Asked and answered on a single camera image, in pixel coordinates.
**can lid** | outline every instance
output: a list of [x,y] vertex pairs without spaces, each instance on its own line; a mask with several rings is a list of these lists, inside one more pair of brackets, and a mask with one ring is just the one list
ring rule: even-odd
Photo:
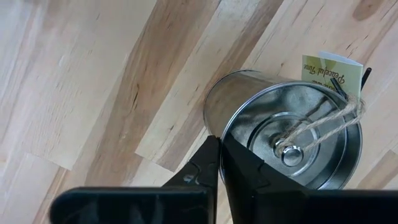
[[286,134],[341,110],[345,104],[344,99],[322,86],[305,82],[281,83],[245,103],[226,132],[271,167],[304,186],[340,188],[359,159],[360,126],[352,125],[305,152],[302,149],[353,119],[353,114],[303,132],[282,152],[275,149]]

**can rim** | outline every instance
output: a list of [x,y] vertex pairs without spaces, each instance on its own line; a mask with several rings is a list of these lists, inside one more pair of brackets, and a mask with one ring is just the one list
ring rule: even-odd
[[[257,72],[257,73],[261,73],[255,70],[237,70],[237,71],[233,71],[229,74],[227,74],[226,76],[224,76],[223,78],[219,79],[210,89],[210,91],[207,93],[206,98],[205,98],[205,102],[207,101],[209,94],[211,93],[211,90],[217,85],[219,84],[219,82],[222,82],[222,80],[224,80],[226,77],[234,74],[234,73],[238,73],[238,72]],[[341,95],[337,94],[336,92],[330,90],[329,88],[326,88],[324,86],[321,86],[319,84],[314,84],[314,83],[310,83],[310,82],[305,82],[305,81],[301,81],[301,80],[292,80],[292,81],[287,81],[287,82],[280,82],[277,83],[275,85],[272,85],[268,88],[265,88],[261,91],[259,91],[258,93],[256,93],[255,95],[253,95],[252,97],[250,97],[248,100],[246,100],[236,111],[235,113],[232,115],[232,117],[229,119],[227,125],[225,126],[223,133],[220,137],[221,139],[221,145],[223,144],[224,138],[226,136],[226,134],[228,133],[228,129],[231,127],[231,125],[235,122],[235,119],[238,117],[238,115],[242,112],[243,109],[245,109],[247,107],[247,105],[249,105],[250,103],[252,103],[253,101],[257,100],[258,98],[260,98],[261,96],[265,95],[266,93],[276,90],[277,88],[281,87],[281,86],[292,86],[292,85],[303,85],[303,86],[309,86],[315,89],[318,89],[322,92],[324,92],[325,95],[333,95],[337,98],[339,98],[343,103],[347,104],[347,100],[344,99]],[[204,122],[205,122],[205,126],[209,127],[208,125],[208,120],[206,118],[206,110],[203,110],[203,118],[204,118]],[[359,129],[359,149],[358,149],[358,156],[356,157],[356,161],[354,163],[354,166],[352,167],[352,169],[350,170],[349,174],[346,176],[345,180],[341,183],[341,185],[339,186],[339,189],[342,189],[347,183],[348,181],[351,179],[351,177],[353,176],[358,164],[359,164],[359,160],[361,158],[362,155],[362,146],[363,146],[363,136],[362,136],[362,127],[360,123],[355,124],[357,125],[358,129]],[[223,170],[223,154],[221,153],[220,155],[220,176],[221,176],[221,180],[225,183],[224,179],[224,170]],[[326,183],[333,178],[333,176],[335,176],[335,174],[337,173],[339,166],[341,165],[343,156],[340,158],[340,161],[338,163],[338,165],[335,167],[334,171],[330,174],[329,178],[318,188],[318,189],[324,189],[326,187]]]

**metal tin can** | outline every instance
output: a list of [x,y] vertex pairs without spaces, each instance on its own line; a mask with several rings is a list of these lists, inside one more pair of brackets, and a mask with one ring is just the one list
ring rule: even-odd
[[351,125],[306,152],[301,149],[353,119],[354,114],[300,134],[282,155],[275,148],[287,131],[341,110],[346,104],[339,94],[318,84],[241,70],[214,85],[206,97],[203,115],[211,134],[221,136],[221,140],[232,134],[281,174],[310,189],[340,189],[359,161],[360,125]]

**galvanized metal can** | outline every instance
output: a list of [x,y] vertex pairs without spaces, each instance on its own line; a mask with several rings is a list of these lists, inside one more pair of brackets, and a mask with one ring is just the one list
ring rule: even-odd
[[281,174],[310,189],[340,189],[359,161],[360,125],[351,125],[308,151],[301,149],[353,119],[354,114],[302,133],[282,155],[275,149],[286,131],[310,124],[346,104],[339,94],[318,84],[241,70],[214,85],[203,114],[211,134],[221,140],[232,134]]

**wood grain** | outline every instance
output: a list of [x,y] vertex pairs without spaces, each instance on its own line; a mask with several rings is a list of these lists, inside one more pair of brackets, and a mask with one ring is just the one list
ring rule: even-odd
[[346,188],[398,189],[397,20],[396,0],[0,1],[0,223],[48,223],[81,185],[162,185],[209,135],[215,82],[299,79],[320,50],[373,68]]

